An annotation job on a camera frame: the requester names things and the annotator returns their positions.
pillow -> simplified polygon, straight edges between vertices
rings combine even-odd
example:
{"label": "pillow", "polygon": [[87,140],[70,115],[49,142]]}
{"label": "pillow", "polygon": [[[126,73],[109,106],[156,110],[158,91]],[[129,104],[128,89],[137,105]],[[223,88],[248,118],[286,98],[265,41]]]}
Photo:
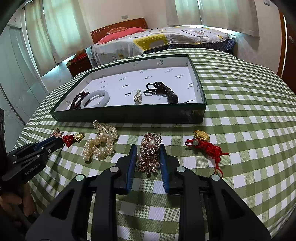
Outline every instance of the pillow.
{"label": "pillow", "polygon": [[143,30],[142,28],[128,28],[127,30],[122,31],[122,32],[117,32],[114,34],[106,35],[104,38],[102,38],[100,41],[98,41],[97,44],[105,44],[109,41],[119,39],[119,38],[122,38],[122,37],[125,37],[128,35],[131,35],[131,34],[135,34],[137,32],[144,32],[144,31],[145,30]]}
{"label": "pillow", "polygon": [[122,32],[125,30],[127,30],[127,28],[125,28],[125,27],[113,28],[107,34],[114,34],[114,33]]}

table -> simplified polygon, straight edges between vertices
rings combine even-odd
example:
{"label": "table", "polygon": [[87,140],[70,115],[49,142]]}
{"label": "table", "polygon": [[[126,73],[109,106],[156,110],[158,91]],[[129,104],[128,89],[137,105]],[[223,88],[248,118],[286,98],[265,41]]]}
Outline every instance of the table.
{"label": "table", "polygon": [[[44,210],[78,173],[97,175],[114,166],[119,157],[127,155],[131,144],[137,144],[139,149],[146,132],[160,133],[169,155],[176,156],[181,165],[195,173],[208,177],[214,171],[213,160],[201,153],[195,155],[184,145],[198,129],[207,132],[210,141],[219,145],[223,152],[230,152],[222,156],[220,163],[224,180],[271,235],[276,234],[296,205],[295,94],[268,68],[217,50],[171,49],[145,57],[176,53],[189,54],[200,77],[207,99],[203,123],[114,124],[119,133],[114,145],[116,153],[104,161],[94,159],[85,164],[81,156],[86,140],[95,137],[92,123],[56,122],[49,114],[83,73],[46,97],[24,127],[15,147],[42,141],[56,127],[64,134],[83,131],[86,137],[70,148],[53,153],[47,167],[30,181],[39,211]],[[118,240],[178,239],[179,197],[165,195],[160,171],[157,174],[147,178],[145,174],[135,173],[131,193],[117,196]]]}

human hand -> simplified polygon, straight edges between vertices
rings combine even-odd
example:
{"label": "human hand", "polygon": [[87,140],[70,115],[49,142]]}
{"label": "human hand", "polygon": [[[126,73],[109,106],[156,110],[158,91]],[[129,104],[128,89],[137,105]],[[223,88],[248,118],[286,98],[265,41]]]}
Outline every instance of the human hand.
{"label": "human hand", "polygon": [[28,183],[24,185],[24,195],[20,198],[14,193],[5,193],[0,196],[1,207],[15,220],[18,219],[17,213],[13,210],[11,204],[23,204],[23,212],[27,217],[35,211],[35,203],[31,196],[30,186]]}

wooden door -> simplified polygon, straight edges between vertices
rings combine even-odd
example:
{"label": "wooden door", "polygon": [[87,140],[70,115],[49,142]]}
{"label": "wooden door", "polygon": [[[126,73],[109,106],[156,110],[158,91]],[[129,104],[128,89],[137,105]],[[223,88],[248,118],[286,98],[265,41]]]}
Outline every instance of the wooden door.
{"label": "wooden door", "polygon": [[296,33],[287,23],[287,54],[282,80],[296,93]]}

white jade bangle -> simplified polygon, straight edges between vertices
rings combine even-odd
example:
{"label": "white jade bangle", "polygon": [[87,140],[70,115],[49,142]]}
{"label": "white jade bangle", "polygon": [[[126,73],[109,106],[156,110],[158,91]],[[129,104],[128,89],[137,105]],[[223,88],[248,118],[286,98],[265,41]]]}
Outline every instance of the white jade bangle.
{"label": "white jade bangle", "polygon": [[[94,96],[98,96],[98,97],[104,96],[104,98],[98,104],[86,107],[85,106],[86,102],[89,101]],[[109,102],[109,99],[110,99],[110,97],[109,97],[109,94],[107,91],[97,90],[97,91],[91,92],[86,97],[84,97],[83,100],[81,101],[80,107],[81,107],[81,109],[92,108],[92,107],[103,107]]]}

